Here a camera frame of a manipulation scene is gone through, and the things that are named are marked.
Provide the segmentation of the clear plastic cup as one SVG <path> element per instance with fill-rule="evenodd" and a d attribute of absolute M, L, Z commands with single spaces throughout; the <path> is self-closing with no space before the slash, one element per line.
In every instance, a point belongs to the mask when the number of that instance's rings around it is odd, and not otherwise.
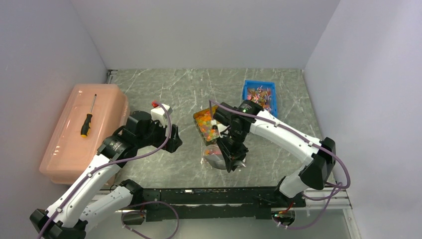
<path fill-rule="evenodd" d="M 221 152 L 220 148 L 216 144 L 212 144 L 212 145 L 208 145 L 203 150 L 203 156 L 204 155 L 209 155 L 209 154 L 222 154 L 222 152 Z"/>

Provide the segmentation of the metal scoop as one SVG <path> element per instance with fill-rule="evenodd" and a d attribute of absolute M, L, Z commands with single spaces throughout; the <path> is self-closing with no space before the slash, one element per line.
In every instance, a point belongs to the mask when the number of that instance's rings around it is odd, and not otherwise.
<path fill-rule="evenodd" d="M 226 170 L 226 164 L 222 154 L 204 155 L 203 158 L 213 168 Z"/>

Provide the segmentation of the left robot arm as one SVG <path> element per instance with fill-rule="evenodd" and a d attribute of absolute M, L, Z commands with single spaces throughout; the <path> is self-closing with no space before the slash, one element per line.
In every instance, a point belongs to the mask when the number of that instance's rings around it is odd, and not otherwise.
<path fill-rule="evenodd" d="M 172 153 L 182 145 L 178 127 L 171 123 L 171 112 L 168 105 L 158 105 L 150 112 L 135 111 L 125 125 L 105 138 L 71 187 L 47 209 L 37 209 L 30 215 L 38 238 L 83 239 L 115 211 L 153 203 L 144 188 L 130 179 L 97 201 L 93 197 L 127 162 L 138 158 L 139 149 L 153 146 L 154 152 Z"/>

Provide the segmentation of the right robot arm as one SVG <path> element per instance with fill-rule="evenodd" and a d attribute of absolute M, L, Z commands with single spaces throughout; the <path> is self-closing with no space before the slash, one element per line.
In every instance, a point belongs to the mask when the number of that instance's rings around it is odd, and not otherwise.
<path fill-rule="evenodd" d="M 244 100 L 239 107 L 216 103 L 213 119 L 228 129 L 228 135 L 217 140 L 228 172 L 242 163 L 248 153 L 244 141 L 249 133 L 260 136 L 287 150 L 301 167 L 283 177 L 275 190 L 274 200 L 285 207 L 308 188 L 322 190 L 337 161 L 335 143 L 307 136 L 281 122 L 258 104 Z"/>

